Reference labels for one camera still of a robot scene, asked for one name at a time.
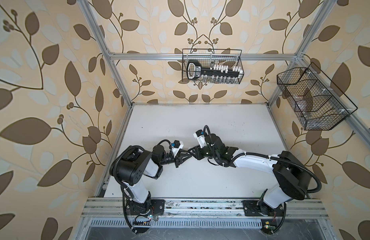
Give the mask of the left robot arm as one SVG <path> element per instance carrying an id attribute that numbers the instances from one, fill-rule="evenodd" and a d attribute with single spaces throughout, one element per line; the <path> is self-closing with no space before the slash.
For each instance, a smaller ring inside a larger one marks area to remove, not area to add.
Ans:
<path id="1" fill-rule="evenodd" d="M 174 164 L 179 167 L 192 155 L 182 149 L 180 141 L 162 140 L 152 151 L 141 146 L 129 146 L 112 162 L 109 174 L 121 186 L 122 194 L 130 201 L 145 204 L 150 201 L 151 194 L 143 185 L 141 178 L 147 176 L 158 179 L 163 166 Z"/>

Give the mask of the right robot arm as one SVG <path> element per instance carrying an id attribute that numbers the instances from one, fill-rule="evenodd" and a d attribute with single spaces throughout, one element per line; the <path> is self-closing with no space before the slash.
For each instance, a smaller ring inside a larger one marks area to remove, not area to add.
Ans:
<path id="1" fill-rule="evenodd" d="M 198 146 L 188 150 L 197 160 L 213 159 L 215 165 L 224 168 L 247 168 L 265 173 L 277 183 L 266 189 L 258 202 L 259 206 L 271 209 L 290 200 L 304 200 L 307 194 L 322 189 L 318 176 L 307 169 L 291 152 L 264 155 L 226 146 L 220 137 L 212 134 L 208 126 L 193 134 Z"/>

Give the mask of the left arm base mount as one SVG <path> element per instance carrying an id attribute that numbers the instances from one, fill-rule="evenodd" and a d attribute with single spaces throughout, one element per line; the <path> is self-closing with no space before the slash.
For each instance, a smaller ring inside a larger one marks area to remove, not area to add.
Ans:
<path id="1" fill-rule="evenodd" d="M 152 221 L 157 221 L 158 216 L 164 214 L 165 200 L 148 199 L 140 204 L 123 198 L 123 215 L 127 226 L 134 234 L 142 234 L 151 226 Z"/>

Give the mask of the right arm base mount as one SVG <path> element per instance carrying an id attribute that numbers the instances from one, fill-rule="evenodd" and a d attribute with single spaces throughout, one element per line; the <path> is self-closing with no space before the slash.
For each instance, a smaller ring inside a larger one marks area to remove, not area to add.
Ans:
<path id="1" fill-rule="evenodd" d="M 242 202 L 246 217 L 264 217 L 261 219 L 261 231 L 265 235 L 275 235 L 279 232 L 286 218 L 286 203 L 280 204 L 275 209 L 262 201 L 246 200 Z"/>

